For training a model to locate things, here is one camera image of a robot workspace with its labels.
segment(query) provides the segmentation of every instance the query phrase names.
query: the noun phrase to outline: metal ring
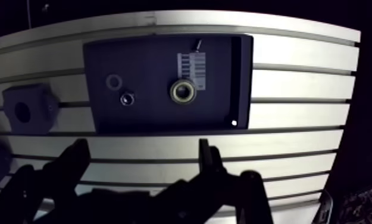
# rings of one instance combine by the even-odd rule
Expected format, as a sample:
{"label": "metal ring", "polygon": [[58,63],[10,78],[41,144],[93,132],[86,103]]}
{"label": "metal ring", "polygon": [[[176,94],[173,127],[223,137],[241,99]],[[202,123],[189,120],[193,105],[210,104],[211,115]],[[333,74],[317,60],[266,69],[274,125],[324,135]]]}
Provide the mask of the metal ring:
{"label": "metal ring", "polygon": [[[118,85],[117,86],[113,86],[111,84],[111,81],[113,79],[116,79],[116,81],[118,82]],[[110,74],[105,79],[105,84],[107,85],[108,89],[110,89],[112,91],[118,91],[120,88],[122,88],[122,83],[123,83],[122,78],[119,75],[117,75],[117,74]]]}
{"label": "metal ring", "polygon": [[120,96],[120,103],[123,106],[131,106],[135,103],[135,95],[129,92],[125,92]]}
{"label": "metal ring", "polygon": [[[177,95],[177,89],[182,86],[187,88],[190,92],[190,94],[185,98]],[[196,95],[197,91],[195,90],[194,84],[187,79],[178,80],[170,88],[170,98],[178,104],[189,104],[195,99]]]}

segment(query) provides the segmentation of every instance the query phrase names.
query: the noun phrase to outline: robotic claw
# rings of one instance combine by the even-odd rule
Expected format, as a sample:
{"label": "robotic claw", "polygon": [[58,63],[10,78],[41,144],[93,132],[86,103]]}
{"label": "robotic claw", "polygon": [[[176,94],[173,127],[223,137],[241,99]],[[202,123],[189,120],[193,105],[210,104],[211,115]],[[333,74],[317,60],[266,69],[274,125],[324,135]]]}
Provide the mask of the robotic claw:
{"label": "robotic claw", "polygon": [[[78,139],[42,170],[21,167],[0,193],[0,223],[205,223],[222,205],[236,208],[237,223],[272,224],[259,173],[227,173],[219,150],[199,140],[200,173],[179,180],[152,197],[149,192],[74,189],[90,164],[87,140]],[[44,198],[55,208],[33,221]]]}

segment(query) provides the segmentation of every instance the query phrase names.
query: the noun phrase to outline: gold bearing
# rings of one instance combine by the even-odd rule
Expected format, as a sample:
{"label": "gold bearing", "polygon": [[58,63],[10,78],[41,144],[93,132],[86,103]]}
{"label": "gold bearing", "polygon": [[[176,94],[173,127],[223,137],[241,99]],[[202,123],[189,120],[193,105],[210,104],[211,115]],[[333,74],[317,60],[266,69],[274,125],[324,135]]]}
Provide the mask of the gold bearing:
{"label": "gold bearing", "polygon": [[[181,97],[177,94],[177,90],[181,87],[186,88],[189,91],[189,95]],[[170,88],[170,98],[178,104],[189,104],[192,102],[197,95],[194,84],[187,79],[180,79],[176,81]]]}

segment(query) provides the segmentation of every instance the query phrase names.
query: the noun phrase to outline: white slatwall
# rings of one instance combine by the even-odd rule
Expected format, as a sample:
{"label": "white slatwall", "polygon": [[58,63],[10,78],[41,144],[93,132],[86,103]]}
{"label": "white slatwall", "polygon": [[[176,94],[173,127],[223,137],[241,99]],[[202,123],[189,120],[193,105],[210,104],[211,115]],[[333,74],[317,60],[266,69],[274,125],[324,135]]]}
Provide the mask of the white slatwall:
{"label": "white slatwall", "polygon": [[[163,186],[197,174],[198,139],[208,138],[220,149],[230,173],[255,169],[262,174],[271,206],[318,200],[343,134],[339,127],[348,117],[346,100],[351,99],[355,82],[349,74],[357,69],[359,49],[354,42],[360,41],[360,32],[256,13],[156,11],[105,15],[1,37],[0,139],[11,147],[15,157],[11,173],[24,164],[39,169],[77,138],[95,132],[82,74],[85,42],[184,32],[234,32],[254,37],[250,131],[87,137],[93,162],[76,192],[105,188],[157,194]],[[68,103],[60,109],[51,130],[54,135],[10,135],[10,124],[1,110],[1,92],[10,86],[40,82],[49,84],[60,101]],[[79,103],[84,107],[71,107]],[[0,188],[9,179],[5,177]],[[310,223],[317,206],[274,211],[274,221]],[[234,223],[234,217],[215,217],[209,223]]]}

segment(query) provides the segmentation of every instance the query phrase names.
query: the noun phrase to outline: barcode label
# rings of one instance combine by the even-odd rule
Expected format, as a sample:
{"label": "barcode label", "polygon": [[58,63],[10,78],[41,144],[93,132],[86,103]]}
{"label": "barcode label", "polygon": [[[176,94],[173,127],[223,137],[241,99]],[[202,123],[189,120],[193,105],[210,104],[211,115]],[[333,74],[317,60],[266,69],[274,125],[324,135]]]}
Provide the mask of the barcode label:
{"label": "barcode label", "polygon": [[206,59],[204,52],[177,54],[177,77],[190,79],[196,90],[205,90]]}

